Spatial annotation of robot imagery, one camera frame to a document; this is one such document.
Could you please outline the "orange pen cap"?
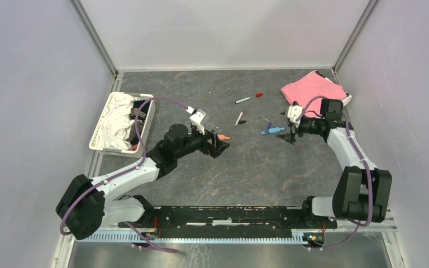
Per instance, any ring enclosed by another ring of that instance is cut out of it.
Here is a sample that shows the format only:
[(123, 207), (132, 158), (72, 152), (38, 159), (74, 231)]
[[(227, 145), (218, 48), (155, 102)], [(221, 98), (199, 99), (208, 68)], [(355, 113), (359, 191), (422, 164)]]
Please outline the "orange pen cap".
[(231, 139), (231, 137), (229, 136), (225, 136), (225, 135), (217, 135), (217, 137), (221, 140), (221, 141), (228, 141)]

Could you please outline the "blue pen cap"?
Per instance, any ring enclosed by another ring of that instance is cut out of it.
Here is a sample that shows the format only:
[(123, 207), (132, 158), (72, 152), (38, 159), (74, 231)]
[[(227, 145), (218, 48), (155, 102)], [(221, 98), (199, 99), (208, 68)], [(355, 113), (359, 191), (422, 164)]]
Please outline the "blue pen cap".
[(285, 127), (273, 127), (273, 128), (267, 128), (265, 130), (262, 130), (260, 132), (261, 135), (273, 135), (273, 134), (277, 134), (279, 132), (285, 131), (286, 128)]

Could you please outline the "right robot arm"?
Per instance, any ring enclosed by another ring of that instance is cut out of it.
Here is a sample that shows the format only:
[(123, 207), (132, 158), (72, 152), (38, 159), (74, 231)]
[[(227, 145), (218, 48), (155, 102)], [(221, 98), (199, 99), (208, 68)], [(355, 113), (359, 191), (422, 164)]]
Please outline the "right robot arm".
[(285, 115), (290, 131), (278, 138), (295, 143), (303, 134), (318, 135), (333, 150), (343, 169), (331, 197), (308, 197), (307, 209), (300, 213), (304, 226), (314, 228), (323, 217), (342, 219), (359, 226), (381, 223), (386, 218), (392, 175), (379, 169), (357, 142), (354, 128), (343, 113), (341, 100), (323, 96), (316, 118), (306, 115), (307, 108), (297, 102), (288, 107)]

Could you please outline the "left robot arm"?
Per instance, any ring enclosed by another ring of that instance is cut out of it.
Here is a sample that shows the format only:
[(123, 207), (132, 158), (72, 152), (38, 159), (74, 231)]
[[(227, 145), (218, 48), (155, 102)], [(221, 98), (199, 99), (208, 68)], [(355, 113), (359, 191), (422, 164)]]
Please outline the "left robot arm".
[(229, 143), (215, 131), (199, 132), (181, 124), (172, 125), (164, 138), (146, 156), (106, 175), (88, 178), (76, 176), (56, 206), (61, 218), (61, 235), (83, 240), (101, 227), (120, 222), (134, 222), (139, 227), (152, 223), (153, 212), (137, 198), (118, 197), (142, 184), (156, 181), (178, 165), (178, 160), (196, 151), (217, 158)]

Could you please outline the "white pen middle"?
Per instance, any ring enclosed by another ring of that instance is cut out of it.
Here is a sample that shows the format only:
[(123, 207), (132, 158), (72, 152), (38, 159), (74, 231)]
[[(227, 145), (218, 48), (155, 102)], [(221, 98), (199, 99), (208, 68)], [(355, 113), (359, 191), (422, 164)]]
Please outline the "white pen middle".
[(239, 114), (239, 116), (238, 116), (238, 118), (237, 118), (237, 120), (236, 120), (236, 122), (235, 122), (235, 127), (236, 127), (236, 126), (238, 126), (238, 125), (240, 124), (240, 121), (241, 121), (242, 116), (243, 116), (243, 112), (240, 112), (240, 114)]

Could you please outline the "white pen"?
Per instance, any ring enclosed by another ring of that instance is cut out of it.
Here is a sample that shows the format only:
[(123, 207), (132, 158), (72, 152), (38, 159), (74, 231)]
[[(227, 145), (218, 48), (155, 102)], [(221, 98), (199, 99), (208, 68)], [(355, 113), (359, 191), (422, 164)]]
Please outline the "white pen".
[(243, 98), (243, 99), (240, 99), (240, 100), (235, 101), (235, 104), (239, 104), (239, 103), (242, 103), (242, 102), (248, 101), (248, 100), (250, 100), (250, 99), (251, 99), (251, 97), (246, 97), (246, 98)]
[(239, 116), (238, 116), (238, 118), (237, 118), (237, 120), (236, 120), (236, 122), (235, 122), (235, 127), (236, 127), (236, 126), (238, 126), (238, 125), (240, 124), (240, 121), (241, 121), (242, 116), (243, 116), (243, 112), (240, 112), (240, 114), (239, 114)]

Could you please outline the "white pen upper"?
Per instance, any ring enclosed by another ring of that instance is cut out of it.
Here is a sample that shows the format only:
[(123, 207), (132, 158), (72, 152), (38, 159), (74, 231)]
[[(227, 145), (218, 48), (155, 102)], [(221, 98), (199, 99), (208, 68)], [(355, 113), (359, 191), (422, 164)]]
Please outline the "white pen upper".
[(235, 101), (235, 104), (239, 104), (239, 103), (242, 103), (242, 102), (248, 101), (248, 100), (250, 100), (250, 99), (251, 99), (251, 97), (246, 97), (246, 98), (243, 98), (243, 99), (240, 99), (240, 100)]

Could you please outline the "pink folded cloth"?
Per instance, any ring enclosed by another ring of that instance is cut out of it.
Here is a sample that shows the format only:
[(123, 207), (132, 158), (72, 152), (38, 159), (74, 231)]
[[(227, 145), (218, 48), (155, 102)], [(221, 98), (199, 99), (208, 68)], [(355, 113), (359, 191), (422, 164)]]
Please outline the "pink folded cloth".
[(298, 102), (302, 107), (305, 107), (312, 98), (321, 95), (320, 86), (320, 76), (315, 71), (311, 71), (296, 82), (285, 85), (280, 91), (289, 104)]

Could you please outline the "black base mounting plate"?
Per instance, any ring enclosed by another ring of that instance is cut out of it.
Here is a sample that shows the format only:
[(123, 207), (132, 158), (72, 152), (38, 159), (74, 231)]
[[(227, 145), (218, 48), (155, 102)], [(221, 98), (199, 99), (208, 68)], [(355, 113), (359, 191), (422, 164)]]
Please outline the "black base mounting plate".
[(160, 238), (289, 238), (291, 231), (332, 230), (338, 224), (306, 209), (287, 206), (161, 206), (132, 225), (156, 229)]

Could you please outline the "black cloth in basket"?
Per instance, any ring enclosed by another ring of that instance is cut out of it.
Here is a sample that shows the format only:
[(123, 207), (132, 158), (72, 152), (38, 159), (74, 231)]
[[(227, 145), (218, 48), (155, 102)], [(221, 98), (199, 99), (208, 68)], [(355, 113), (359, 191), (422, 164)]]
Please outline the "black cloth in basket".
[[(134, 102), (133, 107), (131, 109), (131, 112), (129, 114), (129, 119), (134, 122), (134, 125), (137, 125), (138, 133), (140, 136), (142, 136), (142, 130), (144, 129), (147, 113), (150, 108), (150, 103), (146, 104), (142, 107), (141, 111), (139, 112), (138, 117), (136, 118), (137, 111), (142, 106), (142, 104), (145, 102), (145, 100), (137, 100)], [(137, 137), (135, 127), (131, 127), (130, 135), (128, 138), (128, 141), (131, 146), (135, 146), (139, 142), (139, 138)]]

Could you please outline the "white plastic basket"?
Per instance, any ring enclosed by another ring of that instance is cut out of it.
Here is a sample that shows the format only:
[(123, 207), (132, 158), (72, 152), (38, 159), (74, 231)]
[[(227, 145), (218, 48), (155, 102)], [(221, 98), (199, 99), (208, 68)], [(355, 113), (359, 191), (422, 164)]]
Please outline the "white plastic basket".
[(140, 141), (146, 142), (155, 113), (151, 94), (112, 92), (99, 117), (89, 148), (107, 155), (142, 157)]

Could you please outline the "white cloth in basket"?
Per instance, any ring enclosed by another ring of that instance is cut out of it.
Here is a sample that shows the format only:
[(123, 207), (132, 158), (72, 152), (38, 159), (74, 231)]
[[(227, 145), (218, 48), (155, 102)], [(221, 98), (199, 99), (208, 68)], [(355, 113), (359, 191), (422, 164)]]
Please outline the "white cloth in basket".
[(131, 127), (129, 119), (135, 98), (126, 93), (111, 93), (96, 127), (94, 147), (103, 149), (128, 150)]

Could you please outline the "aluminium frame rail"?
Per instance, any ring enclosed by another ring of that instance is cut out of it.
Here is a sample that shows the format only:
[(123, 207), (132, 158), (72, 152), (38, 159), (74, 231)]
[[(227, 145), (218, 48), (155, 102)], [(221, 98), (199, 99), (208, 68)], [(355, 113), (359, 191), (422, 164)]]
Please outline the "aluminium frame rail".
[(77, 240), (143, 243), (297, 243), (355, 226), (287, 206), (142, 206), (120, 200), (73, 210), (64, 230)]

